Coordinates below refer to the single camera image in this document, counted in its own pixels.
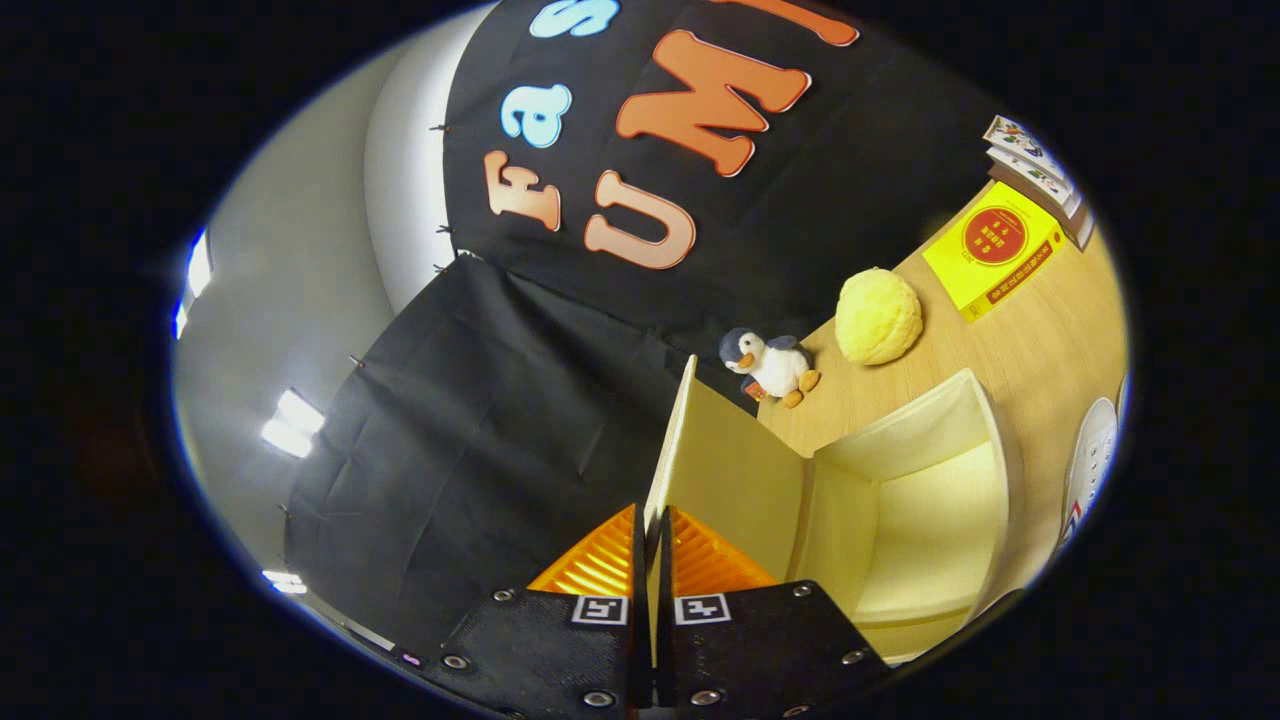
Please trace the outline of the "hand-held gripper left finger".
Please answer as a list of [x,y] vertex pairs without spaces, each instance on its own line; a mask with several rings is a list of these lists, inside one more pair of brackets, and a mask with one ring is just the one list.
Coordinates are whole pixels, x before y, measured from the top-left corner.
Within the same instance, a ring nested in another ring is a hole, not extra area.
[[419,674],[498,719],[632,719],[650,703],[645,571],[628,505],[527,585],[474,606]]

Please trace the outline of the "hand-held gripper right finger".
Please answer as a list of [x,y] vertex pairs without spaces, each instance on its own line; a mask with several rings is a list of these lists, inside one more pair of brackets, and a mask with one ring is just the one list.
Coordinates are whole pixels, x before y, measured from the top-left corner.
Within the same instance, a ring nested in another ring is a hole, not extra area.
[[823,719],[888,682],[817,582],[773,582],[675,507],[659,547],[655,691],[677,719]]

